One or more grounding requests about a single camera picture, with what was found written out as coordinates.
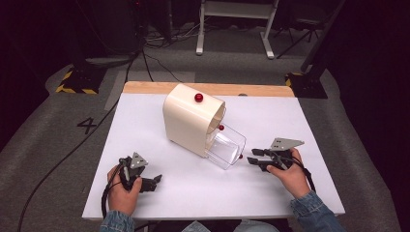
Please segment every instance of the red button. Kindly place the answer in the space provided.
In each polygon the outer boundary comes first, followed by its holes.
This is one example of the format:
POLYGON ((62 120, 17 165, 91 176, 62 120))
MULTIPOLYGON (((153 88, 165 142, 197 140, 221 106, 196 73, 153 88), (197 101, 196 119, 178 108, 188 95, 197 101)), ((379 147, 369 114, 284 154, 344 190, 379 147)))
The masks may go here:
POLYGON ((196 102, 202 102, 204 100, 204 97, 201 94, 196 94, 195 95, 195 101, 196 102))

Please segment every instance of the jacket sleeve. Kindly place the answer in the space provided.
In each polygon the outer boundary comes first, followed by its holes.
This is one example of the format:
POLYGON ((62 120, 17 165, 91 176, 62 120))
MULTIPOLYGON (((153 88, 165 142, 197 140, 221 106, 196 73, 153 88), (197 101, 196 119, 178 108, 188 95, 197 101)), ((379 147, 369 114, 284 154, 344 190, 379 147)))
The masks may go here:
POLYGON ((335 214, 322 202, 314 191, 290 202, 293 214, 307 232, 345 231, 335 214))
POLYGON ((102 221, 100 232, 133 232, 133 220, 119 211, 110 211, 102 221))

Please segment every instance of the white table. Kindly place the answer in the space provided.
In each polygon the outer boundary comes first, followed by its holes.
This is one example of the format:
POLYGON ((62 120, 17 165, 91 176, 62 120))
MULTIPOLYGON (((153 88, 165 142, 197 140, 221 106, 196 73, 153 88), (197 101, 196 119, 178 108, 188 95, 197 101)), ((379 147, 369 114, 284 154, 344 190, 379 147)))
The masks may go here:
POLYGON ((262 43, 266 50, 266 55, 269 59, 274 59, 275 55, 272 51, 268 40, 269 32, 271 31, 272 22, 277 12, 278 0, 272 4, 251 4, 251 3, 235 3, 235 2, 214 2, 202 0, 201 15, 199 24, 198 42, 196 44, 196 54, 203 54, 204 47, 204 25, 205 15, 212 16, 230 16, 230 17, 246 17, 268 19, 266 23, 265 32, 260 32, 262 43))
POLYGON ((292 199, 280 181, 248 164, 253 148, 269 148, 275 137, 304 140, 298 147, 317 193, 335 214, 344 214, 337 190, 296 98, 219 96, 226 102, 222 120, 247 138, 243 159, 222 170, 165 136, 165 94, 123 93, 90 189, 83 217, 101 219, 106 173, 119 158, 138 152, 148 160, 142 176, 162 174, 155 192, 138 198, 134 218, 288 218, 292 199))

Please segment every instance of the human hand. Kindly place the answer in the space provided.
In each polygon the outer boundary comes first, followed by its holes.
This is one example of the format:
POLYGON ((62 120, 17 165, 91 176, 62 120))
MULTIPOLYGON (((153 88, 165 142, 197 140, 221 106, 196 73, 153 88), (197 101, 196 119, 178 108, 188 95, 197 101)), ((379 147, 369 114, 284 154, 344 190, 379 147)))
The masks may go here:
MULTIPOLYGON (((115 171, 114 166, 107 174, 108 181, 115 171)), ((128 216, 132 215, 135 210, 136 200, 138 199, 139 191, 142 186, 142 179, 136 178, 133 182, 133 186, 130 192, 126 191, 121 185, 121 179, 119 173, 116 173, 111 183, 113 186, 108 193, 108 206, 111 211, 120 211, 128 216)))
MULTIPOLYGON (((302 161, 301 155, 299 154, 299 151, 297 149, 291 148, 290 153, 292 154, 292 157, 295 157, 296 159, 302 161)), ((295 198, 301 198, 302 196, 310 192, 306 175, 299 165, 294 163, 287 170, 280 170, 272 165, 268 165, 266 169, 270 173, 278 177, 283 183, 284 187, 295 198)))

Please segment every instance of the transparent tray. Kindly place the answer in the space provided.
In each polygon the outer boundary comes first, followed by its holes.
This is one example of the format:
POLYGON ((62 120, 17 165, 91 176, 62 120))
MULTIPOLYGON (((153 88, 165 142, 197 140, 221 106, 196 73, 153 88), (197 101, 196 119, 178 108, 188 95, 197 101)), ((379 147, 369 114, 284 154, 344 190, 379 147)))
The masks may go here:
POLYGON ((205 153, 209 160, 226 170, 238 160, 247 139, 227 125, 220 125, 223 130, 215 129, 208 134, 205 153))

